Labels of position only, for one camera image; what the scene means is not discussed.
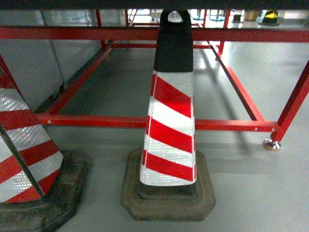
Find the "red and white striped cone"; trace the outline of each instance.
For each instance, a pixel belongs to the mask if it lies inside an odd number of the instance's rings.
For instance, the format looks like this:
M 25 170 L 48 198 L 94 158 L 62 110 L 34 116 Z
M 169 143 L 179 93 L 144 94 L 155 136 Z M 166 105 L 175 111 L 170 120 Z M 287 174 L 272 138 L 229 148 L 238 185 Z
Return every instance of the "red and white striped cone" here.
M 0 124 L 18 154 L 0 138 L 0 202 L 33 201 L 52 186 L 62 154 L 40 125 L 14 85 L 0 74 Z M 28 169 L 35 183 L 25 173 Z
M 197 178 L 192 72 L 154 72 L 140 181 L 183 186 Z
M 183 23 L 161 16 L 140 181 L 149 186 L 191 185 L 197 178 L 193 107 L 193 39 Z
M 172 23 L 170 12 L 160 19 L 144 148 L 126 165 L 121 203 L 137 220 L 203 220 L 215 204 L 195 148 L 191 19 L 182 10 Z
M 0 231 L 57 229 L 74 215 L 85 173 L 85 160 L 62 155 L 0 68 Z

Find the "black rubber base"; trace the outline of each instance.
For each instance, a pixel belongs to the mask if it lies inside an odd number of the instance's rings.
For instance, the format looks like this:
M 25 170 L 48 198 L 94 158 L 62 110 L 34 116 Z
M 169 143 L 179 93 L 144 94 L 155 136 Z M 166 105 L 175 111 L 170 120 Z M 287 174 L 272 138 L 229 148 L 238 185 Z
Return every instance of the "black rubber base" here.
M 51 232 L 74 216 L 85 184 L 87 163 L 81 154 L 62 154 L 59 175 L 45 199 L 0 204 L 1 232 Z
M 265 18 L 259 25 L 264 25 L 264 26 L 278 26 L 279 23 L 277 23 L 277 18 Z
M 139 195 L 142 148 L 129 154 L 121 205 L 135 220 L 202 221 L 215 206 L 205 157 L 197 152 L 196 197 L 191 199 L 143 199 Z

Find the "gray floor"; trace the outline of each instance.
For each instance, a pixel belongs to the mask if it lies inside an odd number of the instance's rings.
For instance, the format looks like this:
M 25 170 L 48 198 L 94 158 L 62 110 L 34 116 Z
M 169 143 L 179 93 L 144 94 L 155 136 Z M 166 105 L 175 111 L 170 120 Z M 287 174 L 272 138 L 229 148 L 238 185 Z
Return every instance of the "gray floor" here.
M 146 116 L 154 49 L 118 49 L 93 73 L 62 113 Z M 224 57 L 264 117 L 277 120 L 308 58 L 309 44 L 226 43 Z M 197 118 L 249 119 L 210 50 L 194 51 Z M 61 149 L 92 159 L 77 215 L 59 232 L 309 231 L 309 101 L 282 141 L 266 151 L 269 133 L 197 131 L 216 206 L 203 222 L 134 221 L 120 205 L 126 158 L 144 130 L 49 127 Z

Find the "red stripe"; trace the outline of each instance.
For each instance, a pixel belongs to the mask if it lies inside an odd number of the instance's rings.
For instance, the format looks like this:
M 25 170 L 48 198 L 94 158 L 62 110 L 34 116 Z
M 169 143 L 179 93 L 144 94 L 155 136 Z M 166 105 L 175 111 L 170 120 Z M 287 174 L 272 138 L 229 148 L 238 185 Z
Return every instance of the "red stripe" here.
M 0 184 L 22 171 L 21 166 L 14 156 L 0 163 Z
M 143 165 L 151 170 L 165 175 L 171 175 L 184 180 L 193 181 L 192 168 L 162 159 L 150 153 L 148 153 L 147 156 L 147 163 L 143 162 Z
M 164 105 L 191 118 L 191 98 L 157 77 L 154 98 Z
M 6 131 L 40 124 L 31 110 L 2 111 L 0 122 Z
M 15 88 L 15 86 L 4 74 L 0 73 L 0 88 Z
M 39 194 L 32 186 L 25 191 L 19 193 L 18 195 L 12 197 L 11 199 L 7 200 L 7 203 L 16 203 L 16 202 L 27 202 L 27 201 L 34 201 L 40 199 Z
M 145 161 L 146 161 L 146 156 L 147 156 L 147 151 L 144 150 L 144 152 L 143 152 L 143 164 L 144 164 Z
M 192 137 L 183 134 L 177 130 L 173 130 L 165 126 L 164 124 L 151 119 L 150 134 L 148 134 L 153 139 L 156 139 L 162 143 L 168 144 L 170 146 L 176 147 L 180 150 L 192 153 Z
M 43 144 L 33 146 L 26 150 L 20 151 L 20 155 L 24 159 L 27 166 L 35 164 L 53 154 L 58 152 L 59 149 L 53 140 L 47 141 Z
M 38 182 L 39 186 L 41 187 L 41 189 L 45 194 L 49 191 L 49 189 L 53 185 L 55 179 L 58 176 L 58 173 L 59 169 Z
M 153 74 L 153 81 L 152 81 L 152 83 L 151 83 L 151 92 L 150 92 L 150 96 L 153 96 L 153 95 L 154 95 L 155 77 L 156 77 L 156 74 Z

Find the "red metal bar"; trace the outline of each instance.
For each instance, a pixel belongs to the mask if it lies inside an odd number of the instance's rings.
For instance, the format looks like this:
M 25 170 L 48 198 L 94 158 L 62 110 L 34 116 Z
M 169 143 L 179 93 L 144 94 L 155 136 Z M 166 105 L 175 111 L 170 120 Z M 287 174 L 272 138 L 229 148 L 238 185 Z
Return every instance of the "red metal bar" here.
M 18 91 L 18 93 L 20 95 L 22 95 L 21 92 L 20 92 L 20 89 L 17 86 L 17 83 L 15 82 L 8 66 L 6 66 L 6 63 L 4 62 L 4 59 L 2 58 L 1 54 L 0 54 L 0 67 L 3 70 L 3 74 L 5 75 L 5 77 L 8 78 L 9 81 L 14 85 L 14 87 Z
M 112 48 L 156 48 L 155 43 L 116 43 L 112 45 Z M 195 44 L 193 48 L 196 49 L 210 49 L 211 45 L 202 45 L 202 44 Z
M 102 27 L 102 21 L 101 21 L 101 16 L 100 16 L 100 10 L 96 10 L 96 16 L 97 16 L 97 22 L 98 22 L 98 27 Z M 101 40 L 101 49 L 104 50 L 106 48 L 106 44 L 104 40 Z
M 127 14 L 127 9 L 125 10 L 125 17 L 126 17 L 126 26 L 129 26 L 129 16 Z
M 133 23 L 133 26 L 160 26 L 160 23 Z
M 231 10 L 228 10 L 228 11 L 226 12 L 226 15 L 225 15 L 223 28 L 227 28 L 227 25 L 228 25 L 228 21 L 229 21 L 229 19 L 230 19 L 230 16 L 231 16 Z M 220 41 L 220 45 L 219 45 L 219 52 L 220 52 L 220 53 L 223 53 L 223 48 L 224 48 L 224 41 Z
M 40 123 L 43 125 L 54 126 L 145 128 L 147 122 L 146 117 L 49 114 L 36 115 Z M 277 122 L 269 121 L 196 120 L 197 130 L 270 132 L 276 128 L 278 128 Z
M 279 130 L 276 130 L 270 136 L 273 141 L 280 142 L 282 140 L 308 93 L 309 93 L 309 60 L 283 112 L 279 117 L 278 120 L 278 124 L 280 126 Z
M 207 9 L 205 9 L 205 12 L 204 12 L 204 18 L 203 18 L 203 28 L 205 28 L 205 25 L 206 25 L 206 18 L 207 18 Z
M 248 92 L 246 91 L 245 87 L 241 84 L 240 80 L 237 78 L 236 74 L 232 70 L 231 67 L 224 64 L 224 62 L 221 60 L 222 54 L 220 52 L 217 52 L 214 46 L 211 47 L 214 54 L 216 55 L 217 59 L 219 60 L 225 74 L 227 75 L 228 79 L 230 80 L 234 90 L 236 91 L 237 95 L 239 96 L 242 104 L 246 108 L 250 118 L 252 120 L 257 121 L 264 121 L 264 118 L 256 105 L 254 104 L 253 100 L 249 96 Z
M 193 28 L 195 41 L 309 43 L 309 30 Z M 0 27 L 0 39 L 156 40 L 147 27 Z
M 120 43 L 113 44 L 112 48 L 156 48 L 155 43 Z
M 68 89 L 66 89 L 61 96 L 54 101 L 51 107 L 46 111 L 50 114 L 57 114 L 61 108 L 70 100 L 73 94 L 79 89 L 80 86 L 90 77 L 92 72 L 100 65 L 100 63 L 107 57 L 112 51 L 111 45 L 109 45 L 104 51 L 102 51 L 94 61 L 87 67 L 85 71 L 80 74 L 80 77 L 76 79 Z

